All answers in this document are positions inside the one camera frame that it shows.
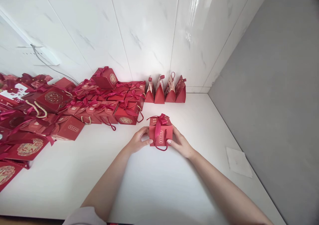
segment red ribbon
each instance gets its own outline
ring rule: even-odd
[[[155,138],[159,136],[161,126],[164,124],[167,124],[167,120],[164,118],[165,116],[166,116],[165,114],[161,114],[160,116],[152,116],[148,118],[148,119],[157,118],[156,126],[155,126]]]

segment electrical cable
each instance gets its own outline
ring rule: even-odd
[[[53,71],[55,71],[55,72],[57,72],[57,73],[59,73],[59,74],[61,74],[61,75],[64,75],[65,77],[69,78],[70,80],[73,80],[73,81],[76,83],[76,85],[79,84],[79,82],[77,82],[76,80],[72,79],[71,77],[69,77],[69,76],[63,74],[62,72],[59,72],[59,71],[57,71],[57,70],[51,68],[49,65],[47,65],[47,64],[46,64],[43,60],[41,60],[40,57],[38,56],[39,52],[36,50],[36,47],[35,47],[33,44],[30,44],[30,45],[32,46],[33,51],[34,51],[35,55],[37,56],[37,58],[38,58],[44,65],[46,65],[47,67],[49,67],[51,70],[53,70]]]

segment gold circular emblem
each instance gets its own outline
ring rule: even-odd
[[[19,156],[30,156],[38,152],[43,146],[43,141],[41,139],[33,139],[33,144],[21,144],[19,146],[18,155]]]
[[[59,104],[63,100],[63,96],[55,91],[51,91],[45,95],[45,99],[50,104]]]
[[[131,124],[131,123],[133,123],[133,121],[132,121],[131,119],[127,118],[127,117],[121,117],[121,118],[120,118],[120,121],[121,121],[122,123],[124,123],[124,124]]]
[[[115,76],[115,74],[113,74],[113,73],[110,74],[110,80],[111,80],[112,84],[116,84],[116,76]]]
[[[15,173],[13,166],[2,166],[0,167],[0,185],[7,182]]]

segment red gift bag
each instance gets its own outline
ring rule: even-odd
[[[164,75],[159,75],[159,81],[156,85],[156,92],[155,92],[155,104],[165,104],[165,97],[164,97],[164,83],[163,79],[165,78]]]
[[[176,85],[176,103],[185,103],[186,100],[186,79],[180,76]]]
[[[172,72],[165,88],[165,102],[171,102],[171,103],[175,102],[176,94],[175,94],[174,78],[175,78],[175,72]]]
[[[154,94],[155,94],[155,89],[154,89],[154,84],[152,81],[152,77],[149,77],[149,85],[147,88],[146,96],[145,96],[145,101],[146,103],[154,103]]]

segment red rope handle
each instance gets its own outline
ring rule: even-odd
[[[9,159],[3,159],[3,161],[5,161],[7,163],[10,163],[10,164],[14,164],[14,165],[19,166],[21,168],[25,168],[25,169],[29,169],[30,168],[29,163],[27,161],[22,162],[22,163],[17,163],[17,162],[14,162],[12,160],[9,160]]]
[[[165,130],[165,144],[166,144],[166,149],[164,149],[164,150],[162,150],[162,149],[160,149],[159,147],[156,146],[156,140],[157,140],[157,138],[155,138],[154,145],[155,145],[155,147],[156,147],[158,150],[161,150],[161,151],[166,151],[166,150],[167,150],[168,145],[167,145],[166,136],[167,136],[167,130]]]
[[[116,130],[116,127],[110,123],[108,117],[106,117],[106,121],[107,121],[109,124],[105,123],[101,116],[100,116],[100,119],[101,119],[101,121],[102,121],[103,124],[106,124],[106,125],[108,125],[108,126],[111,126],[111,128],[112,128],[113,131]]]

